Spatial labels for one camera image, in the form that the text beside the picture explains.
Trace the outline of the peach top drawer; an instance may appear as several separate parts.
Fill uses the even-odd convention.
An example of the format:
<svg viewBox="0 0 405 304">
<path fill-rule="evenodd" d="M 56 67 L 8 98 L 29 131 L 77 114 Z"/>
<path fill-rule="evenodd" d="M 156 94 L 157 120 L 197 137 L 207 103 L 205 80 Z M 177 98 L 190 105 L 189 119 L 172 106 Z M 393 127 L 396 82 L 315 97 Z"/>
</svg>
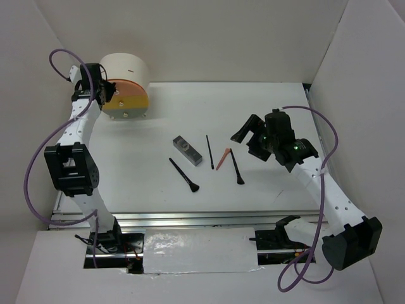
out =
<svg viewBox="0 0 405 304">
<path fill-rule="evenodd" d="M 112 79 L 115 85 L 115 96 L 119 98 L 145 96 L 145 89 L 136 82 L 125 79 Z"/>
</svg>

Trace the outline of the grey cosmetic box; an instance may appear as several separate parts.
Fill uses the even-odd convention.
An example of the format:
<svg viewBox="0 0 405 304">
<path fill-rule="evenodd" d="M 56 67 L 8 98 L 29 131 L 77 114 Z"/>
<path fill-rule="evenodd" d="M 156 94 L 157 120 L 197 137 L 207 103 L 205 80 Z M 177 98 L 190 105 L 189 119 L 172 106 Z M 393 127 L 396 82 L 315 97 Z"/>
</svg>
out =
<svg viewBox="0 0 405 304">
<path fill-rule="evenodd" d="M 202 155 L 191 145 L 189 144 L 182 136 L 177 136 L 173 139 L 173 145 L 176 147 L 179 152 L 188 159 L 195 167 L 198 166 L 202 160 Z"/>
</svg>

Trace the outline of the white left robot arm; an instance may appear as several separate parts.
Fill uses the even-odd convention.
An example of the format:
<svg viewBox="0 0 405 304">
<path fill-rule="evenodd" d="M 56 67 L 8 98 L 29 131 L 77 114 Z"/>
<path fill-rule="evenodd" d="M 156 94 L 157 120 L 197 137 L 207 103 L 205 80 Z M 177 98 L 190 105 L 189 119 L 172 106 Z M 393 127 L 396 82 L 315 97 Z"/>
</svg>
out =
<svg viewBox="0 0 405 304">
<path fill-rule="evenodd" d="M 107 253 L 116 253 L 123 248 L 124 237 L 99 193 L 99 169 L 88 149 L 94 124 L 111 101 L 116 84 L 106 80 L 99 63 L 73 67 L 71 72 L 77 80 L 70 115 L 73 122 L 54 146 L 45 148 L 44 158 L 55 188 L 72 199 L 87 218 L 90 241 Z"/>
</svg>

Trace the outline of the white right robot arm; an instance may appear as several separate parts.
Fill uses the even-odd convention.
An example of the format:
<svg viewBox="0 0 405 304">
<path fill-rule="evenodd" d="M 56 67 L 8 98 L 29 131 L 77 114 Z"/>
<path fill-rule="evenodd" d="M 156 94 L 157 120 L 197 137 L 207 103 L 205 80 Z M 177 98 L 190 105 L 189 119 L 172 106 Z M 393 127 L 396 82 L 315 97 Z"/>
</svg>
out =
<svg viewBox="0 0 405 304">
<path fill-rule="evenodd" d="M 382 232 L 376 217 L 367 217 L 327 173 L 326 166 L 315 147 L 307 139 L 296 138 L 286 112 L 274 109 L 264 118 L 252 114 L 230 139 L 247 142 L 249 154 L 263 160 L 271 155 L 308 190 L 314 198 L 323 198 L 322 215 L 330 234 L 322 238 L 322 252 L 335 270 L 344 270 L 374 254 Z"/>
</svg>

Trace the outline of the black fan brush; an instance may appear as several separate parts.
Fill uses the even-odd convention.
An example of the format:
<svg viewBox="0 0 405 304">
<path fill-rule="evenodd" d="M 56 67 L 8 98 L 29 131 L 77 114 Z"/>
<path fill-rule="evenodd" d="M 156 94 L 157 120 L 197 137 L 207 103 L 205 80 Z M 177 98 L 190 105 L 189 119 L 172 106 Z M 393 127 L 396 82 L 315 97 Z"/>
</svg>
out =
<svg viewBox="0 0 405 304">
<path fill-rule="evenodd" d="M 237 184 L 238 185 L 243 185 L 243 184 L 245 184 L 245 182 L 244 182 L 243 178 L 241 177 L 241 174 L 240 174 L 240 171 L 239 171 L 239 168 L 238 168 L 235 156 L 234 156 L 234 152 L 233 152 L 232 149 L 230 149 L 230 154 L 231 154 L 231 157 L 232 157 L 235 173 L 236 173 L 236 176 L 237 176 Z"/>
<path fill-rule="evenodd" d="M 169 158 L 170 163 L 175 167 L 175 169 L 178 171 L 178 173 L 182 176 L 182 178 L 186 181 L 186 183 L 189 185 L 190 190 L 195 193 L 199 190 L 199 186 L 195 183 L 193 183 L 183 172 L 183 170 L 175 163 L 175 161 L 172 158 Z"/>
</svg>

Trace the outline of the grey bottom drawer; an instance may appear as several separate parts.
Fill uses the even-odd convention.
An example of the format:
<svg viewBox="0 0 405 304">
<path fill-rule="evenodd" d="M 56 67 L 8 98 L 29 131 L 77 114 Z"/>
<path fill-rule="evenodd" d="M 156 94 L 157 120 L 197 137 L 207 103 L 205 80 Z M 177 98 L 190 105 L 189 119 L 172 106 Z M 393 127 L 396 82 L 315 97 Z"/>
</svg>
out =
<svg viewBox="0 0 405 304">
<path fill-rule="evenodd" d="M 112 110 L 103 110 L 111 120 L 135 120 L 146 117 L 147 108 L 117 108 Z"/>
</svg>

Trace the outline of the yellow drawer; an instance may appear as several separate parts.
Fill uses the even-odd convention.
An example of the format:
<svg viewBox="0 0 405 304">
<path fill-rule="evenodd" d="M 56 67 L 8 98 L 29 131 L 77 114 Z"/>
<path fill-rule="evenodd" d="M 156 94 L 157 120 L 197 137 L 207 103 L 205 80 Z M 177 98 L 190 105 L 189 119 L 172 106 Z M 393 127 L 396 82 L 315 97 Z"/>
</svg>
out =
<svg viewBox="0 0 405 304">
<path fill-rule="evenodd" d="M 133 110 L 133 109 L 148 109 L 149 98 L 147 95 L 134 96 L 113 96 L 109 103 L 103 106 L 103 111 L 113 110 Z"/>
</svg>

